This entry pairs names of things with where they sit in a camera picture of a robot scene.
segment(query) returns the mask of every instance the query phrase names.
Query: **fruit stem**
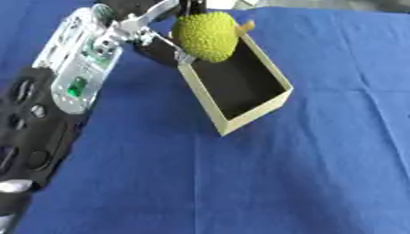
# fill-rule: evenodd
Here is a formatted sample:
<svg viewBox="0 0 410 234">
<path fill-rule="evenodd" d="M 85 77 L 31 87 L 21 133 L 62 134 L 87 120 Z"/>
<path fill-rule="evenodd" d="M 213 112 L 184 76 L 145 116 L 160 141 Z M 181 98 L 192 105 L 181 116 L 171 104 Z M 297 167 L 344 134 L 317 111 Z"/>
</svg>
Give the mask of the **fruit stem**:
<svg viewBox="0 0 410 234">
<path fill-rule="evenodd" d="M 238 37 L 241 37 L 243 35 L 245 35 L 248 31 L 251 31 L 252 29 L 254 29 L 254 21 L 248 20 L 248 22 L 244 23 L 241 26 L 237 26 L 236 27 L 236 32 L 238 34 Z"/>
</svg>

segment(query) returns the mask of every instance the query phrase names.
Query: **table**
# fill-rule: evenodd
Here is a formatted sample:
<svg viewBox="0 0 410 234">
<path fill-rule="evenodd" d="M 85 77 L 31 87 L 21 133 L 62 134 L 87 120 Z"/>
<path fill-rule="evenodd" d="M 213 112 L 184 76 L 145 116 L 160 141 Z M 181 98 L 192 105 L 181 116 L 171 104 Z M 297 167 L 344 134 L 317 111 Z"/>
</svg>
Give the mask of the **table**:
<svg viewBox="0 0 410 234">
<path fill-rule="evenodd" d="M 89 3 L 2 3 L 0 85 Z M 220 138 L 175 69 L 129 48 L 16 233 L 410 232 L 410 16 L 232 13 L 255 20 L 295 85 L 288 103 Z"/>
</svg>

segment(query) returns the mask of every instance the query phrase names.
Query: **open box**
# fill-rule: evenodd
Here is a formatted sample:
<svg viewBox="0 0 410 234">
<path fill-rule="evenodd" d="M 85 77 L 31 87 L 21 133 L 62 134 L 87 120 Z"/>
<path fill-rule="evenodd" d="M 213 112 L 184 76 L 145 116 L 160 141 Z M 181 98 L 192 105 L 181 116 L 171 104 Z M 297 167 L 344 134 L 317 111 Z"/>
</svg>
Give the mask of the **open box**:
<svg viewBox="0 0 410 234">
<path fill-rule="evenodd" d="M 178 69 L 221 135 L 278 109 L 293 90 L 247 34 L 228 60 L 196 60 Z"/>
</svg>

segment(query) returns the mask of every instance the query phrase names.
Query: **screw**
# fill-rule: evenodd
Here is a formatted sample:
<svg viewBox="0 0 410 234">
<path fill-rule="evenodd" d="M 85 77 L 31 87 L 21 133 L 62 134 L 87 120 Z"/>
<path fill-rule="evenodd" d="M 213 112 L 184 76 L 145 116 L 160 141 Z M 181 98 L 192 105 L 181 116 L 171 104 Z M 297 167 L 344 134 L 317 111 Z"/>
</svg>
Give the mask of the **screw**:
<svg viewBox="0 0 410 234">
<path fill-rule="evenodd" d="M 46 109 L 41 105 L 35 105 L 31 108 L 31 113 L 38 118 L 46 117 Z"/>
</svg>

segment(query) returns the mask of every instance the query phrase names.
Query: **green fruit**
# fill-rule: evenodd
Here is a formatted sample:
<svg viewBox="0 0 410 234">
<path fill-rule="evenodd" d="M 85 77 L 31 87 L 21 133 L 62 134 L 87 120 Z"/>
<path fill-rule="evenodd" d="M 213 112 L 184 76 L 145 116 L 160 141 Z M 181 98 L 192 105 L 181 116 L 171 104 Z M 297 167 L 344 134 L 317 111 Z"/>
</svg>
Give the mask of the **green fruit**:
<svg viewBox="0 0 410 234">
<path fill-rule="evenodd" d="M 236 22 L 227 13 L 182 16 L 172 35 L 190 55 L 209 62 L 228 59 L 238 44 Z"/>
</svg>

